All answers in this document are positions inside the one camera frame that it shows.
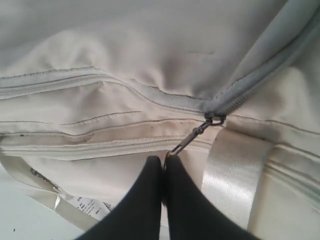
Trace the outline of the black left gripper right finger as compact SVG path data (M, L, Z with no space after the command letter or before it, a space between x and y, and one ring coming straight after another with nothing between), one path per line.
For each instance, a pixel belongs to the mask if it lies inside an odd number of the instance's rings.
M162 201L167 208L171 240L251 240L253 235L232 222L198 189L181 159L164 161Z

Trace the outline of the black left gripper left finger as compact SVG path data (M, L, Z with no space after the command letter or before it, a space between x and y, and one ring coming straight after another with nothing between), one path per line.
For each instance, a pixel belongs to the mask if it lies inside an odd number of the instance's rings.
M146 162L125 197L79 240L158 240L162 211L162 164L157 156Z

